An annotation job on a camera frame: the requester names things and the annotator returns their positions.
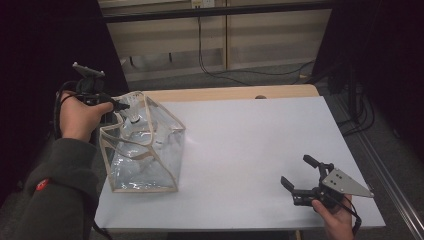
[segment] human hand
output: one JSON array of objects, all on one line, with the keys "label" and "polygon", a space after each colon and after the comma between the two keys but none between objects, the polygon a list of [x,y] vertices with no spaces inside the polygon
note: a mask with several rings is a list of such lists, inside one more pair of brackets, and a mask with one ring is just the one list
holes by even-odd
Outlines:
[{"label": "human hand", "polygon": [[[349,201],[352,200],[351,195],[345,195]],[[343,198],[342,204],[351,208],[350,202]],[[324,205],[318,200],[312,201],[315,211],[324,219],[325,232],[330,240],[353,240],[352,232],[352,215],[345,209],[339,207],[336,212],[330,213]]]},{"label": "human hand", "polygon": [[[72,92],[63,92],[62,100]],[[100,123],[103,114],[113,110],[110,102],[87,106],[75,97],[66,99],[60,109],[60,129],[62,138],[73,138],[88,142],[91,132]]]}]

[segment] cable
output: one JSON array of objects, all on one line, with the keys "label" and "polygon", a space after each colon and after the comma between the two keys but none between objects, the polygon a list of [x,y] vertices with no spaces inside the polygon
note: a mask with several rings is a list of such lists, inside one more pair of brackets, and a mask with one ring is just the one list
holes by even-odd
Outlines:
[{"label": "cable", "polygon": [[371,117],[372,117],[371,118],[371,122],[368,124],[368,126],[362,128],[362,126],[366,123],[367,116],[368,116],[367,111],[366,111],[366,107],[364,107],[364,109],[365,109],[365,117],[364,117],[364,119],[356,127],[354,127],[352,129],[344,132],[342,134],[343,137],[347,137],[349,135],[352,135],[352,134],[355,134],[355,133],[358,133],[358,132],[366,131],[366,130],[370,129],[374,125],[374,122],[375,122],[375,112],[374,112],[374,107],[373,107],[373,105],[372,105],[372,103],[371,103],[371,101],[369,99],[368,99],[368,104],[370,106]]},{"label": "cable", "polygon": [[364,113],[365,109],[365,104],[363,101],[363,97],[364,97],[364,93],[361,93],[361,97],[359,99],[359,112],[357,114],[355,114],[355,116],[350,117],[348,120],[342,121],[342,122],[337,122],[338,127],[342,127],[345,124],[349,123],[350,121],[353,121],[354,119],[359,119],[360,117],[362,117],[362,114]]},{"label": "cable", "polygon": [[102,235],[103,237],[105,237],[108,240],[113,240],[112,236],[110,236],[109,232],[104,229],[104,228],[100,228],[96,222],[93,222],[93,228],[94,230],[99,233],[100,235]]},{"label": "cable", "polygon": [[200,21],[200,17],[197,18],[197,23],[199,25],[199,64],[200,64],[200,68],[202,69],[202,71],[204,73],[212,76],[212,77],[225,78],[225,79],[228,79],[228,80],[231,80],[231,81],[234,81],[234,82],[246,85],[246,86],[252,86],[251,84],[239,81],[237,79],[233,79],[233,78],[229,78],[229,77],[216,76],[215,74],[212,74],[212,73],[208,72],[208,70],[206,70],[206,68],[203,64],[203,56],[202,56],[202,40],[201,40],[201,38],[202,38],[202,24],[201,24],[201,21]]},{"label": "cable", "polygon": [[199,26],[199,65],[200,68],[202,69],[202,71],[212,77],[216,77],[216,78],[225,78],[225,79],[229,79],[231,81],[235,81],[237,83],[243,84],[243,85],[247,85],[247,86],[252,86],[251,84],[239,81],[237,79],[234,78],[230,78],[230,77],[224,77],[224,76],[217,76],[217,75],[221,75],[221,74],[226,74],[226,73],[253,73],[253,74],[263,74],[263,75],[269,75],[269,76],[284,76],[284,75],[289,75],[292,73],[296,73],[299,72],[298,74],[298,78],[295,82],[291,83],[292,85],[297,83],[300,80],[300,71],[305,68],[307,65],[314,63],[315,60],[309,61],[307,63],[304,63],[302,66],[300,66],[299,68],[289,71],[289,72],[285,72],[285,73],[265,73],[265,72],[258,72],[258,71],[252,71],[252,70],[229,70],[229,71],[220,71],[220,72],[215,72],[215,73],[211,73],[209,72],[204,63],[203,63],[203,55],[202,55],[202,22],[200,20],[200,17],[197,18],[197,23]]},{"label": "cable", "polygon": [[362,125],[359,125],[359,126],[357,126],[357,127],[353,128],[353,129],[351,129],[351,130],[349,130],[349,131],[347,131],[347,132],[343,133],[343,134],[342,134],[342,135],[343,135],[343,137],[346,137],[346,136],[352,135],[352,134],[354,134],[354,133],[358,133],[358,132],[366,131],[366,130],[370,129],[370,128],[374,125],[374,122],[375,122],[375,112],[374,112],[374,107],[373,107],[373,105],[372,105],[371,101],[369,101],[369,100],[368,100],[368,104],[370,105],[370,109],[371,109],[371,116],[372,116],[372,119],[371,119],[370,124],[368,124],[368,126],[366,126],[366,127],[364,127],[364,128],[361,128],[361,127],[362,127]]},{"label": "cable", "polygon": [[75,97],[76,94],[69,94],[69,96],[65,97],[61,102],[60,102],[60,107],[62,107],[63,103],[70,97]]},{"label": "cable", "polygon": [[332,202],[336,203],[337,205],[339,205],[340,207],[342,207],[344,210],[346,210],[348,213],[352,214],[355,217],[355,225],[352,228],[352,233],[353,236],[356,235],[356,233],[358,232],[359,228],[361,227],[362,224],[362,219],[359,217],[358,213],[356,212],[356,208],[355,206],[353,206],[352,201],[350,201],[349,199],[346,198],[345,199],[349,202],[349,204],[352,206],[353,210],[350,209],[349,207],[346,207],[343,203],[337,201],[336,199],[334,199],[333,197],[331,197],[329,194],[325,195],[328,199],[330,199]]},{"label": "cable", "polygon": [[65,82],[56,93],[56,100],[53,109],[53,134],[55,139],[59,139],[62,136],[60,131],[60,107],[62,105],[62,93],[65,89],[70,89],[78,84],[76,81]]}]

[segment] gray sleeve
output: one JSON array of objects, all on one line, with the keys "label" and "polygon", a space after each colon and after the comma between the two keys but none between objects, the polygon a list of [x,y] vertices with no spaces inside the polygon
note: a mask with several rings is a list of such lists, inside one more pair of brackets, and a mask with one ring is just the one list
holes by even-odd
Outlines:
[{"label": "gray sleeve", "polygon": [[[32,195],[15,239],[88,239],[98,206],[98,179],[91,170],[96,148],[74,139],[53,143],[48,161],[29,176]],[[37,184],[49,179],[42,190]]]}]

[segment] white table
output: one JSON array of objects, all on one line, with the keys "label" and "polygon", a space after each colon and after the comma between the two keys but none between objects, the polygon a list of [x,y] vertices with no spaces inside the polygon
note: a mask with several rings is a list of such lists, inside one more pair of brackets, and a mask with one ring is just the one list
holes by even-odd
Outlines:
[{"label": "white table", "polygon": [[[162,103],[187,127],[179,192],[112,193],[96,222],[110,231],[293,230],[322,227],[280,184],[311,189],[319,172],[302,158],[364,179],[322,97]],[[373,199],[354,197],[362,226],[384,220]]]}]

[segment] aluminum rod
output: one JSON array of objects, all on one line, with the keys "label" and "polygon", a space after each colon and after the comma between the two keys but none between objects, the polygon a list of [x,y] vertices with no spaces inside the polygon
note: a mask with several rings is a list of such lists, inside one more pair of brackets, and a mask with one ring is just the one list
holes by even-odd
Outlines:
[{"label": "aluminum rod", "polygon": [[215,7],[201,9],[182,9],[161,12],[133,13],[133,14],[108,14],[104,15],[102,20],[106,23],[118,22],[135,22],[135,21],[150,21],[162,19],[177,19],[177,18],[193,18],[193,17],[211,17],[211,16],[228,16],[241,14],[255,13],[271,13],[271,12],[292,12],[292,11],[309,11],[320,9],[332,9],[338,4],[357,3],[357,1],[335,1],[324,0],[314,2],[301,3],[280,3],[280,4],[265,4],[265,5],[249,5],[249,6],[232,6],[232,7]]}]

